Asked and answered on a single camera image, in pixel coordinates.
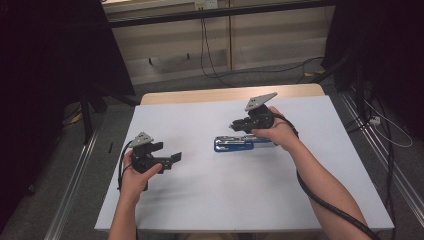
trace right hand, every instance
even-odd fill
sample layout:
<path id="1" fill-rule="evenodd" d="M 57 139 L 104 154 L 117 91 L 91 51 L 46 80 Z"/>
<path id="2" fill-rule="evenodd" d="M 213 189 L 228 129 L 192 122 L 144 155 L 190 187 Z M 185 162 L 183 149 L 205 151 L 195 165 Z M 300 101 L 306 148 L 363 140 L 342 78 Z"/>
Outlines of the right hand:
<path id="1" fill-rule="evenodd" d="M 275 107 L 268 107 L 273 113 L 280 114 Z M 275 118 L 274 125 L 269 129 L 252 129 L 252 133 L 257 137 L 270 139 L 273 143 L 280 145 L 284 150 L 289 151 L 300 143 L 299 138 L 294 134 L 291 127 L 282 119 Z"/>

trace blue object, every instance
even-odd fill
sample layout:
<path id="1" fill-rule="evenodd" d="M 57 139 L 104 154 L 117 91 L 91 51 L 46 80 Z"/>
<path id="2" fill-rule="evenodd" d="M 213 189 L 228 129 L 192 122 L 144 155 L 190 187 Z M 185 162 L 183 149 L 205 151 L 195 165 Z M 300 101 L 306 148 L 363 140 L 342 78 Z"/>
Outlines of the blue object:
<path id="1" fill-rule="evenodd" d="M 254 135 L 242 137 L 219 136 L 214 141 L 215 152 L 235 152 L 252 150 L 256 146 L 275 146 L 268 138 L 258 138 Z"/>

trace white paper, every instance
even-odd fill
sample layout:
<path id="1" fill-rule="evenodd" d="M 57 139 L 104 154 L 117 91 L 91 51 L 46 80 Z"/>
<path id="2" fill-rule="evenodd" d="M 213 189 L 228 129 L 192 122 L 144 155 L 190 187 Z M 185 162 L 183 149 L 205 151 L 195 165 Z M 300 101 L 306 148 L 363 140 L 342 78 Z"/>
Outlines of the white paper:
<path id="1" fill-rule="evenodd" d="M 155 157 L 182 152 L 172 170 L 149 181 L 136 208 L 139 229 L 168 232 L 321 229 L 280 147 L 216 153 L 216 136 L 241 136 L 228 126 L 244 118 L 246 101 L 141 105 L 125 144 L 144 131 L 164 142 Z M 358 202 L 373 229 L 393 224 L 328 96 L 272 99 L 315 157 Z M 95 229 L 108 230 L 119 192 L 117 169 Z"/>

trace wooden panel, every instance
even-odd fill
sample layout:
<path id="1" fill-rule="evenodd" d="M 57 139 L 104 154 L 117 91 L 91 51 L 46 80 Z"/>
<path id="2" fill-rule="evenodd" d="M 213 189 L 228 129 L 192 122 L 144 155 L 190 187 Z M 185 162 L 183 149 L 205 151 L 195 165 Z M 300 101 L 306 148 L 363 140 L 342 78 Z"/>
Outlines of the wooden panel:
<path id="1" fill-rule="evenodd" d="M 193 103 L 243 100 L 251 97 L 277 92 L 276 98 L 323 96 L 324 91 L 318 84 L 299 84 L 247 88 L 226 88 L 181 92 L 148 93 L 141 104 Z"/>

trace silver metal plate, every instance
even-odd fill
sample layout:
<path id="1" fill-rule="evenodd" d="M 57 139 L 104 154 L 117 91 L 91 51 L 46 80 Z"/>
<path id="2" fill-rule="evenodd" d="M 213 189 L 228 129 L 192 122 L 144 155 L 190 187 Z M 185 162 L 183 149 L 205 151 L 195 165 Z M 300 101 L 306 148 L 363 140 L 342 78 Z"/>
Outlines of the silver metal plate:
<path id="1" fill-rule="evenodd" d="M 260 96 L 257 96 L 257 97 L 250 98 L 249 102 L 247 103 L 246 109 L 245 109 L 246 112 L 262 106 L 262 104 L 268 102 L 271 98 L 273 98 L 275 96 L 277 96 L 277 93 L 273 92 L 273 93 L 270 93 L 270 94 L 260 95 Z"/>
<path id="2" fill-rule="evenodd" d="M 135 148 L 150 142 L 153 142 L 153 138 L 150 137 L 149 134 L 145 132 L 141 132 L 140 134 L 137 135 L 137 137 L 131 142 L 131 144 L 128 147 Z"/>

